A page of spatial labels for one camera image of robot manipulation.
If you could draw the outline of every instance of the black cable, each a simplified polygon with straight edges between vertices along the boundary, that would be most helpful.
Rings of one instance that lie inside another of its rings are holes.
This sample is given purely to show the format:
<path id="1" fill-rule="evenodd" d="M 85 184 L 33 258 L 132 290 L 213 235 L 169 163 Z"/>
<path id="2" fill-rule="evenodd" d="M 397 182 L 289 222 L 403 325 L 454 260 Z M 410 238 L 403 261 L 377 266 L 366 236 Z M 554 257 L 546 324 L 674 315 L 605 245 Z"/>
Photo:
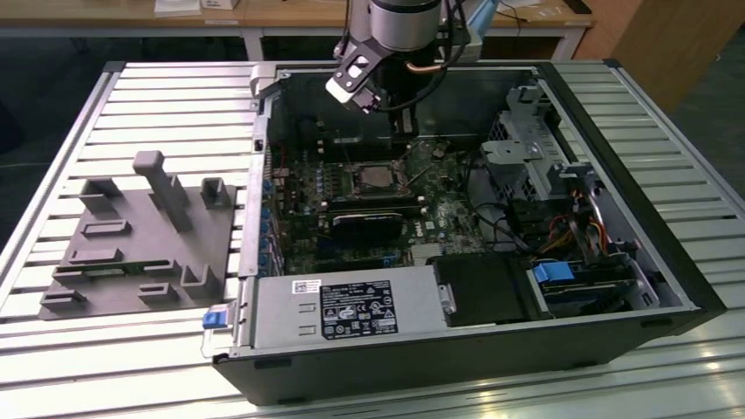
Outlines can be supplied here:
<path id="1" fill-rule="evenodd" d="M 457 11 L 457 18 L 461 21 L 461 26 L 463 27 L 463 31 L 466 30 L 465 26 L 467 25 L 467 23 L 465 22 L 465 11 L 463 11 L 463 1 L 461 0 L 455 3 L 455 11 Z M 450 7 L 450 3 L 447 0 L 445 0 L 446 2 L 446 14 L 447 14 L 447 22 L 451 23 L 453 19 L 454 19 L 454 13 L 453 13 L 453 8 Z M 465 51 L 465 47 L 467 46 L 467 37 L 466 36 L 461 36 L 461 43 L 457 47 L 457 51 L 455 53 L 450 56 L 449 59 L 445 60 L 445 62 L 441 65 L 441 71 L 446 70 L 446 68 L 461 58 L 461 55 L 463 55 L 463 51 Z"/>
<path id="2" fill-rule="evenodd" d="M 510 19 L 515 18 L 514 15 L 507 15 L 506 13 L 501 13 L 499 11 L 497 11 L 497 15 L 509 17 Z M 517 21 L 522 22 L 523 24 L 526 24 L 529 22 L 529 20 L 523 17 L 517 17 Z"/>
<path id="3" fill-rule="evenodd" d="M 470 202 L 470 194 L 467 193 L 467 183 L 470 181 L 470 173 L 471 173 L 471 167 L 473 164 L 475 163 L 475 156 L 477 156 L 477 152 L 471 152 L 471 158 L 467 162 L 467 169 L 465 172 L 465 205 L 467 206 L 467 209 L 473 212 L 473 214 L 478 217 L 478 219 L 489 226 L 491 227 L 494 230 L 499 231 L 506 237 L 510 238 L 511 242 L 514 243 L 514 245 L 517 247 L 519 247 L 519 249 L 527 253 L 535 253 L 535 251 L 533 249 L 530 249 L 530 247 L 525 244 L 525 242 L 522 242 L 522 240 L 519 239 L 519 237 L 509 230 L 506 230 L 503 227 L 501 227 L 499 225 L 497 225 L 497 222 L 491 222 L 491 220 L 489 220 L 485 216 L 482 216 L 478 211 L 474 209 L 474 206 Z"/>
<path id="4" fill-rule="evenodd" d="M 349 45 L 349 12 L 351 9 L 351 0 L 346 0 L 346 8 L 345 8 L 345 29 L 343 32 L 341 34 L 341 50 L 339 50 L 339 56 L 343 58 L 343 55 L 346 54 L 346 46 Z"/>
<path id="5" fill-rule="evenodd" d="M 453 43 L 453 36 L 451 36 L 451 34 L 454 32 L 454 30 L 453 30 L 454 13 L 453 13 L 453 7 L 450 6 L 449 1 L 447 0 L 445 0 L 445 1 L 446 1 L 446 25 L 447 25 L 447 33 L 450 35 L 450 37 L 449 37 L 450 45 L 447 46 L 447 48 L 451 50 L 451 48 L 453 48 L 453 44 L 451 44 Z M 458 0 L 458 3 L 455 4 L 455 8 L 457 8 L 458 18 L 461 19 L 462 24 L 465 24 L 463 0 Z M 437 88 L 442 84 L 442 81 L 445 80 L 445 75 L 446 75 L 446 68 L 459 59 L 461 55 L 463 54 L 466 46 L 467 46 L 466 38 L 461 37 L 461 44 L 458 46 L 458 49 L 457 49 L 455 53 L 453 55 L 450 55 L 450 53 L 446 54 L 446 55 L 449 55 L 449 58 L 446 59 L 446 62 L 442 64 L 442 70 L 439 70 L 438 74 L 434 76 L 434 78 L 429 82 L 427 86 L 423 88 L 423 90 L 421 90 L 417 93 L 417 96 L 414 96 L 413 99 L 405 101 L 403 103 L 401 103 L 395 106 L 389 106 L 389 107 L 378 106 L 375 111 L 377 112 L 402 111 L 403 109 L 407 109 L 409 107 L 411 107 L 417 103 L 419 103 L 421 100 L 426 99 L 427 96 L 437 90 Z"/>
<path id="6" fill-rule="evenodd" d="M 514 13 L 514 16 L 510 15 L 505 15 L 503 13 L 498 12 L 502 16 L 506 17 L 511 17 L 514 19 L 514 21 L 517 22 L 517 36 L 514 37 L 514 42 L 511 43 L 511 55 L 517 55 L 517 41 L 519 39 L 519 33 L 522 32 L 522 25 L 519 24 L 521 21 L 527 22 L 527 19 L 522 19 L 521 17 L 517 16 L 517 10 L 514 9 L 514 7 L 511 7 L 509 4 L 506 4 L 505 2 L 502 2 L 502 0 L 499 0 L 499 3 L 503 4 L 506 7 L 509 7 L 511 9 L 511 13 Z"/>

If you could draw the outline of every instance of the slotted aluminum surface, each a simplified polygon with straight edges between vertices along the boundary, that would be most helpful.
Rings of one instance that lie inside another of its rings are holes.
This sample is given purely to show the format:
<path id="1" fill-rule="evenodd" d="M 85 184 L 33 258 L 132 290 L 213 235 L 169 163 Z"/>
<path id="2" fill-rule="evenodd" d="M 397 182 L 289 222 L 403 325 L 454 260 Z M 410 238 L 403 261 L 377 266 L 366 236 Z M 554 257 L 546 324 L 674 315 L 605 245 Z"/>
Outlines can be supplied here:
<path id="1" fill-rule="evenodd" d="M 36 320 L 50 270 L 84 208 L 76 199 L 84 178 L 112 175 L 121 189 L 145 188 L 128 159 L 137 149 L 157 146 L 172 156 L 165 169 L 180 174 L 185 186 L 209 175 L 244 185 L 254 116 L 245 107 L 250 68 L 245 63 L 129 64 L 105 82 L 104 99 L 92 99 L 89 123 L 73 138 L 81 141 L 73 163 L 62 170 L 36 232 L 16 256 L 17 269 L 0 289 L 0 417 L 626 418 L 741 413 L 741 200 L 623 74 L 599 63 L 557 68 L 730 308 L 691 332 L 651 341 L 599 367 L 256 408 L 201 356 L 202 310 Z M 229 299 L 237 293 L 244 202 L 242 189 L 228 261 Z"/>

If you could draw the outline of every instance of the cable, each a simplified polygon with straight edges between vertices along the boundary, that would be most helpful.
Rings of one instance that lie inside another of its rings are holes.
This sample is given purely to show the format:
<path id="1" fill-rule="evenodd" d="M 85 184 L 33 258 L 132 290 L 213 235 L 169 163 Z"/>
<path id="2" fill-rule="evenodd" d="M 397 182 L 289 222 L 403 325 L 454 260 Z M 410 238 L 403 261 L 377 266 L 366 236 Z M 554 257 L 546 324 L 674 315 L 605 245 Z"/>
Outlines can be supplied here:
<path id="1" fill-rule="evenodd" d="M 447 60 L 453 58 L 451 54 L 451 49 L 453 49 L 453 32 L 454 32 L 454 23 L 453 23 L 453 8 L 450 7 L 450 3 L 447 0 L 446 1 L 446 32 L 447 32 L 447 39 L 450 42 L 450 45 L 446 46 L 446 57 Z M 461 11 L 463 9 L 462 4 L 459 4 L 459 11 L 458 14 L 461 14 Z M 442 81 L 445 80 L 445 75 L 446 75 L 446 69 L 439 72 L 439 74 L 431 79 L 431 81 L 429 82 L 427 86 L 423 88 L 423 90 L 421 90 L 417 95 L 413 97 L 413 99 L 405 101 L 403 103 L 395 105 L 395 106 L 378 106 L 375 111 L 377 112 L 398 112 L 402 111 L 403 109 L 407 109 L 409 107 L 414 106 L 417 103 L 419 103 L 421 100 L 423 100 L 439 87 L 439 85 L 442 84 Z"/>
<path id="2" fill-rule="evenodd" d="M 401 103 L 399 105 L 390 106 L 390 107 L 378 106 L 375 111 L 377 112 L 397 112 L 397 111 L 402 111 L 403 109 L 414 106 L 417 103 L 419 103 L 421 100 L 426 99 L 427 96 L 431 94 L 431 92 L 434 92 L 435 89 L 439 87 L 439 85 L 442 84 L 442 80 L 445 80 L 445 75 L 446 75 L 446 72 L 439 72 L 439 74 L 437 76 L 434 76 L 434 78 L 431 79 L 431 82 L 429 82 L 429 84 L 423 88 L 423 90 L 418 91 L 417 96 L 414 96 L 414 98 L 411 100 L 407 100 L 403 103 Z"/>
<path id="3" fill-rule="evenodd" d="M 470 181 L 470 173 L 471 173 L 471 166 L 475 163 L 475 152 L 471 152 L 471 158 L 467 162 L 467 170 L 465 173 L 465 205 L 467 206 L 467 209 L 473 212 L 473 214 L 478 217 L 478 219 L 481 220 L 481 222 L 483 224 L 486 224 L 489 227 L 491 227 L 493 230 L 497 230 L 498 232 L 501 232 L 506 237 L 510 238 L 510 241 L 514 243 L 514 245 L 525 252 L 527 253 L 535 253 L 535 251 L 533 249 L 530 249 L 530 247 L 525 244 L 525 242 L 522 242 L 522 240 L 519 239 L 519 237 L 509 230 L 506 230 L 503 227 L 501 227 L 499 225 L 497 225 L 497 222 L 499 222 L 499 220 L 497 220 L 495 222 L 493 222 L 491 220 L 489 220 L 483 215 L 481 215 L 481 213 L 475 210 L 471 202 L 470 202 L 470 194 L 467 193 L 467 183 Z"/>
<path id="4" fill-rule="evenodd" d="M 341 49 L 338 55 L 343 57 L 346 54 L 346 46 L 349 45 L 349 12 L 351 10 L 351 0 L 346 0 L 346 8 L 345 8 L 345 30 L 341 35 Z"/>
<path id="5" fill-rule="evenodd" d="M 505 15 L 503 13 L 498 12 L 502 16 L 507 16 L 511 17 L 514 19 L 514 21 L 517 22 L 517 36 L 514 37 L 514 43 L 511 44 L 511 55 L 517 54 L 517 41 L 519 39 L 519 33 L 522 32 L 522 25 L 519 24 L 521 21 L 527 22 L 527 19 L 522 19 L 521 17 L 517 16 L 517 9 L 514 9 L 514 7 L 511 7 L 510 4 L 506 4 L 505 2 L 502 2 L 502 0 L 499 0 L 499 3 L 503 4 L 506 7 L 509 7 L 511 9 L 511 13 L 514 13 L 514 16 L 510 15 Z"/>
<path id="6" fill-rule="evenodd" d="M 509 17 L 510 19 L 514 19 L 515 17 L 513 15 L 507 15 L 506 13 L 501 13 L 499 11 L 497 11 L 497 15 L 499 16 L 505 16 Z M 529 22 L 529 20 L 523 17 L 517 17 L 517 21 L 522 22 L 523 24 L 526 24 Z"/>
<path id="7" fill-rule="evenodd" d="M 453 30 L 451 30 L 451 26 L 453 26 L 453 19 L 455 18 L 454 13 L 453 13 L 453 7 L 450 6 L 450 3 L 447 0 L 445 0 L 445 4 L 446 4 L 446 21 L 447 21 L 447 40 L 450 43 L 450 48 L 453 47 Z M 458 0 L 458 2 L 455 3 L 455 11 L 457 11 L 457 18 L 461 21 L 461 25 L 466 25 L 465 22 L 465 12 L 463 12 L 463 0 Z M 442 72 L 447 69 L 447 67 L 461 58 L 461 55 L 463 55 L 463 51 L 465 51 L 465 47 L 467 46 L 467 38 L 465 36 L 461 37 L 461 43 L 457 47 L 457 51 L 453 55 L 450 55 L 450 57 L 446 58 L 445 62 L 442 64 L 437 64 L 437 65 L 427 65 L 423 67 L 419 67 L 417 65 L 413 65 L 410 62 L 406 63 L 406 69 L 413 72 L 414 74 L 430 74 L 434 72 Z"/>

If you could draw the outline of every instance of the power supply label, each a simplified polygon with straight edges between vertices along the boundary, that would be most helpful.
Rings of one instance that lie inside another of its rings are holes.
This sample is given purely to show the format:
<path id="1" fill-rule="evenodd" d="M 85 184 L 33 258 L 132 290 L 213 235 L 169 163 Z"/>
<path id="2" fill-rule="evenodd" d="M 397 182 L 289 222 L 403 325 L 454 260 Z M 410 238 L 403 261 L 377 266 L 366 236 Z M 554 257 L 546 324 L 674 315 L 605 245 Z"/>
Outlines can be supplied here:
<path id="1" fill-rule="evenodd" d="M 321 286 L 321 334 L 327 340 L 398 332 L 390 281 Z"/>

